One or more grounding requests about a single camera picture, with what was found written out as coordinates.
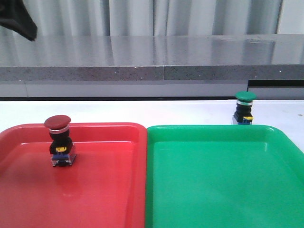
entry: green push button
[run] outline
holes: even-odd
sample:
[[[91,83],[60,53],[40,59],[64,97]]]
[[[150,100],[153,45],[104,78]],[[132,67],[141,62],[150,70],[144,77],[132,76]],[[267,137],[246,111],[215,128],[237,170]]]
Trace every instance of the green push button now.
[[[251,102],[251,101],[255,100],[257,98],[257,96],[252,92],[240,91],[240,92],[236,93],[236,98],[239,101]]]

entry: yellow label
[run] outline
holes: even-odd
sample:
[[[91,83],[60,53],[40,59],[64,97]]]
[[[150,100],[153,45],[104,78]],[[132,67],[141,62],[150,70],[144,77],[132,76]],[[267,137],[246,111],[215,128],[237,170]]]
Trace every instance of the yellow label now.
[[[253,120],[253,117],[252,116],[244,116],[243,117],[245,120]]]
[[[64,152],[67,150],[67,147],[66,146],[63,146],[63,147],[56,147],[56,152]]]

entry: red button cap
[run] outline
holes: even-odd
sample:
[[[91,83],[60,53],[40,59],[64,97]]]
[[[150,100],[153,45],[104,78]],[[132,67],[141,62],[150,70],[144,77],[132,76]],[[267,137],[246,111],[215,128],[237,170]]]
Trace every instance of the red button cap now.
[[[65,128],[71,122],[67,115],[54,115],[44,122],[44,126],[52,130]]]

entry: white curtain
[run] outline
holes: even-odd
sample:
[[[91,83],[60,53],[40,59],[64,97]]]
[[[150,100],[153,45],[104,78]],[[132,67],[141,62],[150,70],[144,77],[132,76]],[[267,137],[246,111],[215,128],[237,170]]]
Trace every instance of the white curtain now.
[[[38,36],[304,32],[303,0],[24,0]],[[0,35],[16,35],[0,28]]]

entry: green tray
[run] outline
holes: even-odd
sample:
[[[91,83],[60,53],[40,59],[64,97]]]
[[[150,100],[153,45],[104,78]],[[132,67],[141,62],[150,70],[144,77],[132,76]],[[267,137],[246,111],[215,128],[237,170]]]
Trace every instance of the green tray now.
[[[147,228],[302,228],[304,154],[260,125],[148,128]]]

